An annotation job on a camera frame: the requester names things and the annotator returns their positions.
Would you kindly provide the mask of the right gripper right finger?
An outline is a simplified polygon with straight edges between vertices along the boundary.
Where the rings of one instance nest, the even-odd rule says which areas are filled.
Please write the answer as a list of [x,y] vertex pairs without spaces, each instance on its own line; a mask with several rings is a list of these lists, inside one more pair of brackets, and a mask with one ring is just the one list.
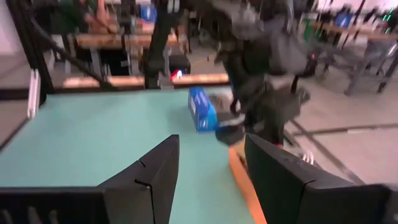
[[268,224],[398,224],[398,187],[354,184],[253,134],[244,149]]

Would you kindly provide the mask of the green table mat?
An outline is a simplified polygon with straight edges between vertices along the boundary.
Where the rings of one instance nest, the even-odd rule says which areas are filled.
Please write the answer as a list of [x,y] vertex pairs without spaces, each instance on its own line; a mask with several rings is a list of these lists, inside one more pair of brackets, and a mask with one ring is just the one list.
[[187,90],[49,96],[0,153],[0,187],[98,185],[172,134],[180,162],[170,224],[254,224],[228,148],[196,132]]

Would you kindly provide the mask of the person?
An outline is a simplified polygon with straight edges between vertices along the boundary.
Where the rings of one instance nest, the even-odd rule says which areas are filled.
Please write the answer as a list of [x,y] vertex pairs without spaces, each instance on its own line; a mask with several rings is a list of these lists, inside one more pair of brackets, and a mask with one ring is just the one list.
[[87,33],[89,28],[105,33],[117,33],[117,26],[110,18],[104,0],[59,0],[64,27],[68,32]]

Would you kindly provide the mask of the black aluminium table frame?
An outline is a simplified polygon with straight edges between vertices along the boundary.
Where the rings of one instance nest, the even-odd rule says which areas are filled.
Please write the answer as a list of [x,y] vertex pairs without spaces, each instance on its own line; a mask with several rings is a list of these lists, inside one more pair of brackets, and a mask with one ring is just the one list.
[[48,94],[56,93],[57,89],[53,86],[44,56],[40,47],[41,42],[47,43],[50,48],[91,78],[96,80],[101,89],[114,91],[115,86],[108,81],[104,81],[98,74],[84,66],[83,63],[74,59],[68,52],[64,51],[50,38],[46,31],[37,23],[32,14],[32,7],[26,0],[5,0],[13,22],[16,25],[17,34],[20,38],[25,56],[30,65],[31,78],[28,89],[0,89],[0,101],[2,100],[27,100],[27,117],[10,135],[0,144],[0,152],[11,142],[12,138],[31,120],[38,109],[46,102]]

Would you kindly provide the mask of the blue game controller box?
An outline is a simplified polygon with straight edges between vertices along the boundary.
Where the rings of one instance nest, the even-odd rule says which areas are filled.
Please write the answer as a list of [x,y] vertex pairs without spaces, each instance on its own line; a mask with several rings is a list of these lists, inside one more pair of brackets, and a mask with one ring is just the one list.
[[232,114],[232,102],[231,90],[207,90],[201,86],[190,87],[188,90],[188,107],[198,132],[216,131],[241,124],[245,115]]

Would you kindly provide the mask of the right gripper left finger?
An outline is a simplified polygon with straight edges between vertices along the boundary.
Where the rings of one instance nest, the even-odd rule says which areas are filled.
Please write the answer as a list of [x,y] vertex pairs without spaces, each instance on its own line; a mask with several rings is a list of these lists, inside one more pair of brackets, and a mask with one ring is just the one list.
[[94,187],[0,187],[0,224],[169,224],[179,155],[173,134]]

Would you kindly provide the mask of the wooden workbench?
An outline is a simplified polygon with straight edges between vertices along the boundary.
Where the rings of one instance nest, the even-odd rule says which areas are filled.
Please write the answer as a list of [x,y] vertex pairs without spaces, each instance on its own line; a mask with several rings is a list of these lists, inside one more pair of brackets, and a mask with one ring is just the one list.
[[152,36],[150,34],[117,35],[117,34],[77,34],[76,42],[81,48],[121,48],[148,47]]

